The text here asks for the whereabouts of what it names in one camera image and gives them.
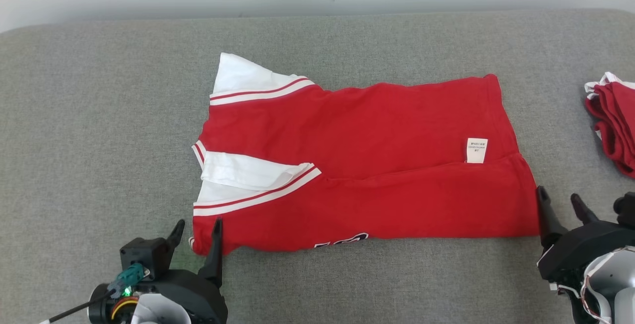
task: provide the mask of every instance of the striped trim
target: striped trim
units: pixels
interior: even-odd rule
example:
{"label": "striped trim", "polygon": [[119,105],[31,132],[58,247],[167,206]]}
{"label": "striped trim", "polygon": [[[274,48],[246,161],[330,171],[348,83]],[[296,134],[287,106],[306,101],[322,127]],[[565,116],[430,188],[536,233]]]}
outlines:
{"label": "striped trim", "polygon": [[301,188],[304,184],[322,174],[318,168],[313,166],[305,173],[295,178],[285,186],[271,191],[266,191],[256,196],[248,197],[246,199],[234,200],[221,204],[213,204],[211,202],[204,202],[202,204],[194,204],[193,215],[194,216],[214,216],[221,213],[228,213],[236,211],[238,209],[248,208],[257,204],[262,204],[271,200],[279,199],[285,195],[292,193],[293,191]]}
{"label": "striped trim", "polygon": [[205,146],[202,145],[202,142],[199,140],[197,143],[194,143],[192,150],[194,151],[196,159],[199,161],[200,168],[202,169],[202,166],[205,163]]}
{"label": "striped trim", "polygon": [[223,93],[211,94],[209,96],[209,105],[211,106],[225,105],[227,103],[236,103],[236,102],[244,102],[244,101],[251,101],[251,100],[267,100],[269,98],[277,98],[280,96],[288,95],[290,93],[293,93],[295,91],[298,91],[299,89],[302,89],[308,86],[316,86],[316,84],[313,83],[308,78],[302,77],[302,78],[298,78],[297,80],[294,80],[293,82],[291,82],[290,84],[287,84],[286,86],[276,88],[276,89],[269,89],[266,91],[258,91],[258,90],[242,91],[242,92],[231,91],[230,93],[223,92]]}

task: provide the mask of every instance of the white care label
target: white care label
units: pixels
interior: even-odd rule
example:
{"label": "white care label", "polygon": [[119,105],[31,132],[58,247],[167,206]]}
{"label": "white care label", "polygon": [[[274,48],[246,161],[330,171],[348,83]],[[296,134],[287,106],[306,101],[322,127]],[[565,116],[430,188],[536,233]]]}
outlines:
{"label": "white care label", "polygon": [[468,138],[467,161],[465,162],[482,164],[485,161],[485,150],[487,150],[487,139]]}

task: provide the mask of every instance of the yellow wire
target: yellow wire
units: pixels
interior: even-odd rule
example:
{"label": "yellow wire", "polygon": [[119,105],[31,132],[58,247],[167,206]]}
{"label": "yellow wire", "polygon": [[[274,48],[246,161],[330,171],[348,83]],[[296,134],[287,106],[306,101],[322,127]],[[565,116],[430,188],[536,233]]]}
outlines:
{"label": "yellow wire", "polygon": [[123,303],[121,303],[120,305],[118,305],[117,307],[115,307],[115,309],[113,309],[113,315],[111,315],[111,320],[115,320],[115,315],[117,315],[117,311],[121,309],[122,306],[125,306],[126,304],[137,304],[139,301],[135,301],[135,300],[131,300],[131,301],[125,301]]}

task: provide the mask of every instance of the red stripe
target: red stripe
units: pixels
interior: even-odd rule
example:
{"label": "red stripe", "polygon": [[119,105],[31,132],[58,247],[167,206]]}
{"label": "red stripe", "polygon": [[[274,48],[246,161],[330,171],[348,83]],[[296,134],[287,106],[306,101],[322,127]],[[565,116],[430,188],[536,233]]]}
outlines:
{"label": "red stripe", "polygon": [[197,143],[194,143],[194,146],[196,147],[196,149],[197,149],[197,150],[198,150],[198,152],[199,152],[199,155],[200,155],[200,161],[204,162],[204,161],[205,161],[205,157],[203,156],[202,152],[200,151],[200,148],[199,148],[198,144],[197,144]]}
{"label": "red stripe", "polygon": [[241,96],[241,95],[252,95],[254,93],[272,93],[272,92],[277,92],[277,91],[281,91],[282,89],[285,89],[286,87],[291,87],[294,84],[297,84],[300,81],[304,81],[304,80],[308,80],[308,78],[298,78],[297,80],[291,82],[290,84],[277,88],[277,89],[270,89],[268,91],[247,91],[247,92],[238,92],[238,93],[232,93],[231,95],[224,95],[224,96],[215,96],[215,97],[210,97],[209,100],[220,100],[221,98],[227,98],[227,97],[233,97],[233,96]]}
{"label": "red stripe", "polygon": [[315,169],[315,165],[313,165],[312,168],[310,168],[309,170],[307,170],[306,172],[304,172],[302,175],[300,175],[299,177],[295,178],[292,182],[286,184],[285,186],[278,188],[278,189],[274,189],[274,190],[269,190],[265,193],[256,195],[256,196],[252,196],[252,197],[248,197],[247,199],[241,199],[241,200],[236,200],[236,201],[232,201],[232,202],[225,202],[223,204],[216,204],[216,205],[200,205],[200,206],[195,206],[195,208],[197,209],[207,209],[207,208],[217,208],[217,207],[221,207],[221,206],[226,206],[226,205],[233,205],[233,204],[238,204],[239,202],[245,202],[248,200],[253,200],[253,199],[258,199],[259,197],[262,197],[264,195],[268,195],[271,193],[277,193],[278,191],[284,190],[286,188],[288,188],[289,186],[291,186],[293,183],[295,183],[296,181],[298,181],[299,179],[302,179],[304,177],[304,175],[308,174],[311,172],[311,170]]}

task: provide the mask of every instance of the red fabric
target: red fabric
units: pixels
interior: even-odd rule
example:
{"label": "red fabric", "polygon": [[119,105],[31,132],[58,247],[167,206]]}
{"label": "red fabric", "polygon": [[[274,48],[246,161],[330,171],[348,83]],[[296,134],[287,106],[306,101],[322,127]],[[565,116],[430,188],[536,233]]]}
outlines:
{"label": "red fabric", "polygon": [[600,118],[595,130],[601,134],[604,152],[622,173],[635,178],[635,89],[611,82],[595,86],[594,93],[597,96],[585,104]]}
{"label": "red fabric", "polygon": [[[468,138],[488,139],[485,163],[465,163]],[[208,151],[314,163],[322,171],[279,199],[222,214],[224,253],[308,249],[362,233],[538,234],[535,182],[494,75],[335,92],[315,85],[212,105],[199,140]],[[209,251],[215,219],[193,218],[197,254]]]}

